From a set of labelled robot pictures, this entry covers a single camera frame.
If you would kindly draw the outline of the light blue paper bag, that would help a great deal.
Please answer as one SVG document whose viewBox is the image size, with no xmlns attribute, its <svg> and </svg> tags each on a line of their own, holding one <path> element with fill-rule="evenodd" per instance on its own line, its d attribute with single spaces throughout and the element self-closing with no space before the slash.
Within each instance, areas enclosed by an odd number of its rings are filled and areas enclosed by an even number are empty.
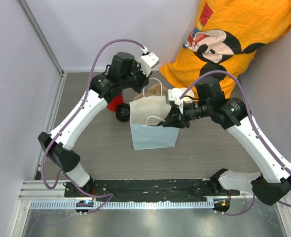
<svg viewBox="0 0 291 237">
<path fill-rule="evenodd" d="M 160 80 L 153 79 L 162 85 Z M 129 123 L 135 151 L 175 146 L 179 129 L 159 125 L 171 109 L 165 96 L 143 97 L 131 101 L 129 105 Z"/>
</svg>

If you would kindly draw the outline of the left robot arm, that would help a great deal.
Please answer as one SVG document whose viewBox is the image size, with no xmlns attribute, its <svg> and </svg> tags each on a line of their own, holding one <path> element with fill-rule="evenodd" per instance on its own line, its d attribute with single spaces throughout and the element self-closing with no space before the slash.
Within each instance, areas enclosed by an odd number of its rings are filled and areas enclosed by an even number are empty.
<svg viewBox="0 0 291 237">
<path fill-rule="evenodd" d="M 88 91 L 68 116 L 50 133 L 42 132 L 38 136 L 44 157 L 50 158 L 76 184 L 75 190 L 80 196 L 92 193 L 93 180 L 80 164 L 80 156 L 73 151 L 77 139 L 122 90 L 131 88 L 140 93 L 158 63 L 154 53 L 146 53 L 139 60 L 130 53 L 117 53 L 105 72 L 92 77 Z"/>
</svg>

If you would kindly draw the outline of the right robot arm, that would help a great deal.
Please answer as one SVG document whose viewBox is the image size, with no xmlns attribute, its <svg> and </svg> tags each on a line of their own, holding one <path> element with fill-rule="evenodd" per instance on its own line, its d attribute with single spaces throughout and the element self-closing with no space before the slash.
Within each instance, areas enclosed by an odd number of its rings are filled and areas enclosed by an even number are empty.
<svg viewBox="0 0 291 237">
<path fill-rule="evenodd" d="M 192 120 L 210 117 L 240 142 L 260 169 L 257 173 L 221 169 L 210 178 L 211 191 L 222 195 L 227 190 L 237 190 L 252 193 L 269 206 L 277 203 L 291 190 L 291 163 L 260 133 L 245 103 L 239 98 L 225 97 L 217 79 L 207 77 L 195 87 L 198 98 L 182 96 L 184 89 L 167 91 L 171 110 L 161 125 L 188 128 Z"/>
</svg>

